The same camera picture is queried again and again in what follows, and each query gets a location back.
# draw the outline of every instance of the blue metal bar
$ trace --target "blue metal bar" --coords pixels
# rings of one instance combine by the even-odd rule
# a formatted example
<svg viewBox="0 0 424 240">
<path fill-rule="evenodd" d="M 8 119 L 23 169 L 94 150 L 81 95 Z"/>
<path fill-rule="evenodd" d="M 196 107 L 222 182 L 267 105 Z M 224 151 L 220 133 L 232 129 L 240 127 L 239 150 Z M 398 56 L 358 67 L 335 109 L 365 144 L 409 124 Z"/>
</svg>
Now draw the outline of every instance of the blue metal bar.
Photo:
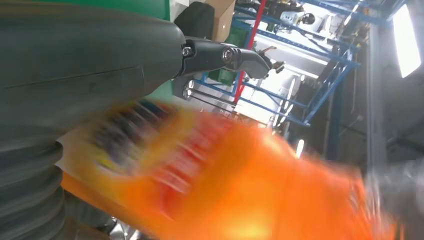
<svg viewBox="0 0 424 240">
<path fill-rule="evenodd" d="M 308 108 L 313 107 L 313 105 L 315 104 L 315 102 L 317 101 L 317 99 L 319 97 L 322 96 L 323 91 L 333 83 L 333 80 L 335 79 L 334 74 L 338 73 L 336 70 L 338 70 L 339 68 L 339 63 L 337 63 L 334 68 L 331 70 L 331 72 L 328 74 L 328 77 L 324 80 L 324 82 L 322 82 L 322 86 L 321 88 L 319 88 L 319 90 L 315 93 L 315 95 L 312 97 L 311 101 L 308 104 Z"/>
<path fill-rule="evenodd" d="M 304 36 L 306 39 L 309 40 L 309 42 L 313 43 L 315 46 L 317 46 L 319 49 L 321 49 L 322 51 L 326 52 L 326 53 L 331 53 L 327 48 L 321 46 L 317 41 L 315 41 L 314 39 L 311 39 L 309 37 L 306 36 L 306 34 L 299 32 L 302 36 Z"/>
<path fill-rule="evenodd" d="M 330 94 L 334 92 L 334 90 L 336 89 L 336 87 L 343 81 L 343 79 L 345 79 L 345 77 L 348 75 L 349 71 L 352 68 L 353 68 L 353 66 L 351 64 L 348 64 L 346 67 L 344 67 L 344 69 L 342 70 L 342 72 L 340 73 L 340 75 L 338 75 L 336 77 L 336 79 L 334 80 L 334 82 L 330 85 L 329 89 L 324 93 L 324 95 L 321 97 L 321 99 L 318 101 L 318 103 L 309 112 L 309 114 L 307 115 L 307 117 L 304 120 L 304 123 L 305 124 L 309 123 L 309 121 L 312 119 L 312 117 L 321 108 L 321 106 L 328 99 L 328 97 L 330 96 Z"/>
<path fill-rule="evenodd" d="M 226 91 L 226 90 L 224 90 L 224 89 L 221 89 L 221 88 L 219 88 L 219 87 L 216 87 L 216 86 L 214 86 L 214 85 L 211 85 L 210 83 L 206 83 L 206 82 L 204 82 L 204 81 L 197 80 L 197 79 L 195 79 L 195 80 L 194 80 L 194 82 L 195 82 L 195 83 L 197 83 L 197 84 L 200 84 L 200 85 L 203 85 L 203 86 L 209 87 L 209 88 L 211 88 L 211 89 L 213 89 L 213 90 L 215 90 L 215 91 L 218 91 L 218 92 L 220 92 L 220 93 L 223 93 L 223 94 L 226 94 L 226 95 L 228 95 L 228 96 L 234 97 L 234 95 L 233 95 L 233 93 L 232 93 L 232 92 L 230 92 L 230 91 Z"/>
<path fill-rule="evenodd" d="M 232 25 L 235 26 L 235 27 L 237 27 L 237 28 L 241 28 L 241 29 L 246 29 L 246 30 L 252 29 L 252 27 L 250 25 L 245 24 L 243 22 L 239 22 L 239 21 L 233 21 L 232 22 Z M 259 30 L 258 29 L 256 33 L 257 34 L 260 34 L 260 35 L 263 35 L 263 36 L 266 36 L 266 37 L 271 38 L 271 39 L 275 39 L 275 40 L 280 41 L 282 43 L 285 43 L 285 44 L 288 44 L 288 45 L 292 45 L 292 46 L 295 46 L 297 48 L 306 50 L 306 51 L 311 52 L 313 54 L 316 54 L 318 56 L 322 56 L 322 57 L 325 57 L 325 58 L 328 58 L 328 59 L 332 59 L 332 60 L 337 60 L 339 62 L 346 63 L 346 64 L 351 64 L 352 63 L 355 66 L 360 66 L 356 62 L 352 62 L 352 61 L 347 60 L 346 58 L 340 57 L 340 56 L 338 56 L 336 54 L 318 51 L 318 50 L 316 50 L 314 48 L 311 48 L 311 47 L 308 47 L 308 46 L 299 44 L 299 43 L 297 43 L 295 41 L 288 40 L 287 38 L 284 38 L 282 36 L 275 35 L 273 33 L 267 32 L 267 31 L 262 31 L 262 30 Z"/>
<path fill-rule="evenodd" d="M 227 84 L 224 83 L 208 83 L 211 86 L 228 86 Z"/>
<path fill-rule="evenodd" d="M 251 16 L 233 16 L 233 20 L 256 20 L 256 17 Z"/>
<path fill-rule="evenodd" d="M 301 0 L 300 2 L 302 3 L 307 3 L 307 4 L 312 4 L 315 5 L 317 7 L 323 8 L 323 9 L 327 9 L 335 14 L 341 14 L 341 15 L 352 15 L 352 17 L 354 18 L 358 18 L 361 21 L 365 21 L 368 23 L 372 23 L 372 24 L 376 24 L 376 25 L 386 25 L 388 22 L 385 19 L 381 19 L 378 17 L 374 17 L 374 16 L 369 16 L 369 15 L 365 15 L 362 14 L 360 12 L 352 12 L 349 10 L 345 10 L 342 8 L 339 8 L 337 6 L 334 6 L 330 3 L 327 3 L 325 1 L 320 1 L 320 0 Z"/>
<path fill-rule="evenodd" d="M 381 4 L 379 3 L 366 2 L 366 1 L 321 0 L 321 2 L 327 2 L 329 4 L 337 4 L 337 5 L 352 5 L 352 6 L 359 4 L 359 6 L 363 8 L 373 8 L 373 9 L 381 8 Z"/>
<path fill-rule="evenodd" d="M 291 117 L 291 116 L 289 116 L 289 115 L 286 115 L 286 114 L 284 114 L 284 113 L 282 113 L 282 112 L 274 111 L 274 110 L 272 110 L 272 109 L 270 109 L 270 108 L 268 108 L 268 107 L 262 106 L 262 105 L 260 105 L 260 104 L 258 104 L 258 103 L 256 103 L 256 102 L 251 101 L 251 100 L 248 100 L 248 99 L 245 99 L 245 98 L 242 98 L 242 97 L 240 97 L 240 100 L 245 101 L 246 103 L 248 103 L 248 104 L 252 104 L 252 105 L 254 105 L 254 106 L 256 106 L 256 107 L 259 107 L 259 108 L 261 108 L 261 109 L 267 110 L 268 112 L 271 112 L 271 113 L 273 113 L 273 114 L 276 114 L 276 115 L 280 115 L 280 116 L 286 117 L 286 119 L 287 119 L 287 120 L 292 121 L 292 122 L 294 122 L 294 123 L 297 123 L 297 124 L 299 124 L 299 125 L 302 125 L 302 126 L 305 126 L 305 127 L 309 127 L 309 126 L 311 126 L 309 123 L 302 122 L 302 121 L 300 121 L 299 119 L 296 119 L 296 118 L 294 118 L 294 117 Z"/>
<path fill-rule="evenodd" d="M 249 10 L 247 10 L 244 7 L 236 6 L 235 7 L 235 10 L 237 12 L 240 12 L 240 13 L 243 13 L 243 14 L 246 14 L 246 15 L 250 15 L 250 16 L 255 16 L 256 15 L 256 13 L 254 13 L 252 11 L 249 11 Z M 274 19 L 274 18 L 269 17 L 269 16 L 262 16 L 262 21 L 265 22 L 265 23 L 282 25 L 285 28 L 288 28 L 288 29 L 291 29 L 291 30 L 295 30 L 295 31 L 297 31 L 297 32 L 299 32 L 301 34 L 312 35 L 315 38 L 318 38 L 320 40 L 327 40 L 327 42 L 329 44 L 332 44 L 332 45 L 345 46 L 345 47 L 351 48 L 352 50 L 355 50 L 355 51 L 358 51 L 359 50 L 359 48 L 357 46 L 355 46 L 355 45 L 351 45 L 351 44 L 348 44 L 346 42 L 342 42 L 342 41 L 339 41 L 339 40 L 330 39 L 330 38 L 328 38 L 326 36 L 323 36 L 323 35 L 320 35 L 320 34 L 318 34 L 316 32 L 304 30 L 304 29 L 302 29 L 302 28 L 300 28 L 298 26 L 295 26 L 295 25 L 292 25 L 292 24 L 287 24 L 286 22 L 283 22 L 281 20 Z"/>
<path fill-rule="evenodd" d="M 205 83 L 207 78 L 208 78 L 208 73 L 204 72 L 204 73 L 201 74 L 200 81 Z"/>
<path fill-rule="evenodd" d="M 303 108 L 303 109 L 305 109 L 305 108 L 307 108 L 307 107 L 308 107 L 308 106 L 306 106 L 305 104 L 302 104 L 302 103 L 297 102 L 297 101 L 294 101 L 294 100 L 287 99 L 287 98 L 282 97 L 282 96 L 280 96 L 280 95 L 278 95 L 278 94 L 276 94 L 276 93 L 274 93 L 274 92 L 268 91 L 268 90 L 266 90 L 266 89 L 260 88 L 260 87 L 258 87 L 258 86 L 252 85 L 252 84 L 250 84 L 250 83 L 243 82 L 243 85 L 245 85 L 245 86 L 247 86 L 247 87 L 250 87 L 250 88 L 252 88 L 252 89 L 254 89 L 254 90 L 260 91 L 260 92 L 262 92 L 262 93 L 265 93 L 265 94 L 267 94 L 267 95 L 269 95 L 269 96 L 273 96 L 273 97 L 278 98 L 278 99 L 280 99 L 280 100 L 287 101 L 287 102 L 289 102 L 289 103 L 291 103 L 291 104 L 294 104 L 294 105 L 296 105 L 296 106 L 299 106 L 299 107 L 301 107 L 301 108 Z"/>
</svg>

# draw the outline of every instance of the orange snack bag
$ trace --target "orange snack bag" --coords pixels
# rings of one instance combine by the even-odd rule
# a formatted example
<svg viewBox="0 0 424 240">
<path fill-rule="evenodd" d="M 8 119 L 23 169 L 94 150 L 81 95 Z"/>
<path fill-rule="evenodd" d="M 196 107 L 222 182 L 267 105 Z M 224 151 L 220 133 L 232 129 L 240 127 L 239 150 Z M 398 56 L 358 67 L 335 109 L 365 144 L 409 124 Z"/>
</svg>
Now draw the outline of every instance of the orange snack bag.
<svg viewBox="0 0 424 240">
<path fill-rule="evenodd" d="M 161 240 L 392 240 L 359 176 L 267 129 L 138 102 L 62 140 L 63 187 Z"/>
</svg>

